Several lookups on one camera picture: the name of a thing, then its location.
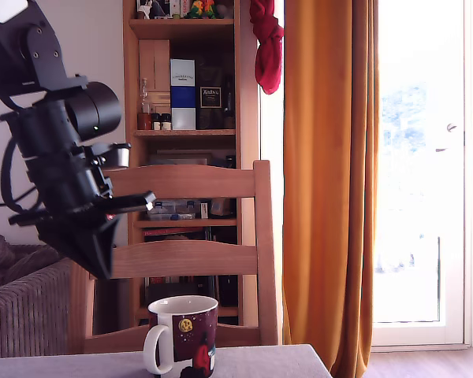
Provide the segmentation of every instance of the dark red mug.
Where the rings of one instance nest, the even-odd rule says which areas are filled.
[[[208,378],[214,372],[218,301],[199,295],[160,299],[149,307],[143,345],[148,372],[163,378]]]

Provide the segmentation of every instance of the wooden floor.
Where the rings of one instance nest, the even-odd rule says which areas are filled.
[[[363,378],[473,378],[473,348],[438,352],[372,353]]]

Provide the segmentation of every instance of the yellow emblem on mug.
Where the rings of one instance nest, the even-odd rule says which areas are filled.
[[[182,319],[179,323],[179,329],[181,332],[192,331],[192,322],[189,319]]]

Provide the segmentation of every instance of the red cloth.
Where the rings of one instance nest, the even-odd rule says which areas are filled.
[[[260,46],[255,59],[255,79],[267,95],[281,83],[284,29],[274,17],[274,0],[251,0],[251,22]]]

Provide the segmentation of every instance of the curtain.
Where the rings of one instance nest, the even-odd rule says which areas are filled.
[[[377,3],[285,4],[285,341],[336,378],[361,377],[371,348]]]

